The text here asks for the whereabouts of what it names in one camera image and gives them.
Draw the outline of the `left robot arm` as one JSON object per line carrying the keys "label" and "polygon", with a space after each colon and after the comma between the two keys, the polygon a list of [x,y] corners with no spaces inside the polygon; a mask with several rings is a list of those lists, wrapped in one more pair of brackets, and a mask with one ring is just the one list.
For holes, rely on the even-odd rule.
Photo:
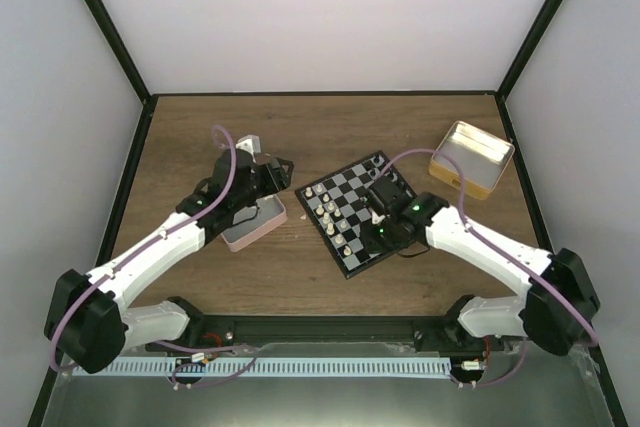
{"label": "left robot arm", "polygon": [[124,350],[150,343],[196,353],[204,316],[172,297],[153,306],[134,300],[185,257],[234,224],[235,216],[287,189],[294,165],[275,157],[259,164],[252,154],[226,150],[210,176],[196,184],[150,235],[120,256],[85,274],[70,269],[55,284],[44,334],[50,353],[62,353],[87,373],[97,373]]}

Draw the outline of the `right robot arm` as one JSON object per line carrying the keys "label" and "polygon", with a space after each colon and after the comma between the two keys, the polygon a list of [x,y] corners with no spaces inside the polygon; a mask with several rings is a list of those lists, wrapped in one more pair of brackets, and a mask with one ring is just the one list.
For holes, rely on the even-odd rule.
{"label": "right robot arm", "polygon": [[367,250],[401,250],[420,243],[474,266],[504,285],[507,297],[471,297],[444,325],[458,350],[479,337],[523,337],[556,356],[574,345],[594,346],[592,320],[600,301],[581,257],[508,238],[466,217],[435,194],[412,196],[382,177],[364,196],[371,219],[362,229]]}

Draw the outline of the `pink metal tin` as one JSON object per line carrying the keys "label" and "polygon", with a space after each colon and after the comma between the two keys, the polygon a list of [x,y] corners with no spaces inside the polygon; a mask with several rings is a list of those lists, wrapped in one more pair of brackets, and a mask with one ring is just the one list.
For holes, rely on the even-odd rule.
{"label": "pink metal tin", "polygon": [[287,211],[277,195],[258,199],[256,205],[234,216],[232,226],[221,238],[231,252],[239,252],[266,236],[287,220]]}

